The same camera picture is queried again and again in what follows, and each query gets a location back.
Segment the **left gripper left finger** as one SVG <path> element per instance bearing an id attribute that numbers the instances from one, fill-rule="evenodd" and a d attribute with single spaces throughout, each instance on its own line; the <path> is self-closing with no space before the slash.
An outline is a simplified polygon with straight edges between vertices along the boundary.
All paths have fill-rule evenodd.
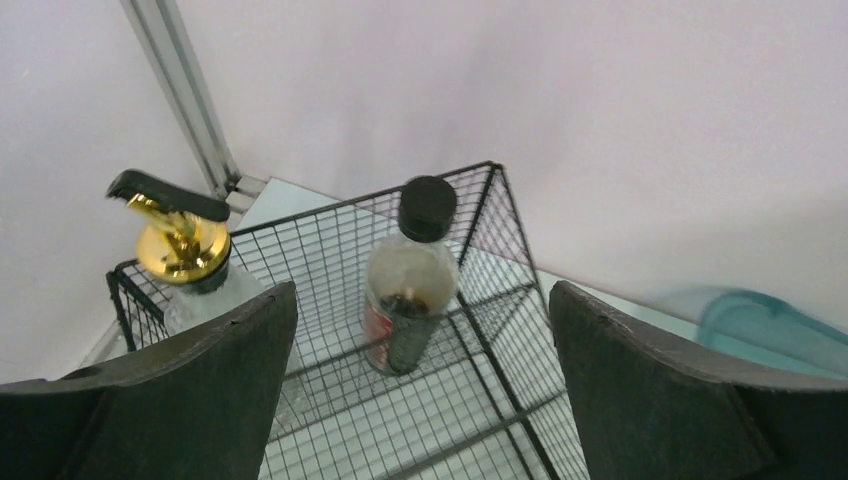
<path id="1" fill-rule="evenodd" d="M 278 284 L 58 380 L 1 388 L 5 479 L 255 479 L 298 313 Z"/>

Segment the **dark sauce bottle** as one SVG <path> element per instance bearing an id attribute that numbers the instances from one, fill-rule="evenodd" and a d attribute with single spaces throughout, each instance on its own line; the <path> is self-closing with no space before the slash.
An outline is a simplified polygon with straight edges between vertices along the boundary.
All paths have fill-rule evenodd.
<path id="1" fill-rule="evenodd" d="M 445 243 L 457 206 L 446 180 L 410 179 L 400 191 L 398 231 L 369 255 L 363 334 L 366 359 L 383 375 L 418 367 L 457 291 L 459 265 Z"/>

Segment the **glass bottle gold pump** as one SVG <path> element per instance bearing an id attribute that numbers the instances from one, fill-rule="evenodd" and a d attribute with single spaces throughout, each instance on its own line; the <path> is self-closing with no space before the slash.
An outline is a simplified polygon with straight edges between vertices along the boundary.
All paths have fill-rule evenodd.
<path id="1" fill-rule="evenodd" d="M 231 208 L 225 201 L 139 169 L 119 173 L 105 195 L 124 201 L 147 221 L 136 243 L 136 257 L 171 291 L 163 314 L 169 335 L 206 324 L 267 292 L 267 286 L 232 261 L 233 240 L 227 227 Z M 224 355 L 218 368 L 233 386 L 268 385 L 269 374 L 278 374 L 272 382 L 277 390 L 269 419 L 272 436 L 292 425 L 305 401 L 303 383 L 293 373 L 302 365 L 297 326 L 296 304 L 291 302 L 273 313 L 258 340 Z"/>

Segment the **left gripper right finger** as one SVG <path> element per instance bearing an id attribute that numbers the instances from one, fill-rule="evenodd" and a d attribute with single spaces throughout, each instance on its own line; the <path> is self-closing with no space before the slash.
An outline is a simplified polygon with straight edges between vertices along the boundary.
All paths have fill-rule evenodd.
<path id="1" fill-rule="evenodd" d="M 847 384 L 719 353 L 567 281 L 550 325 L 594 479 L 843 479 Z"/>

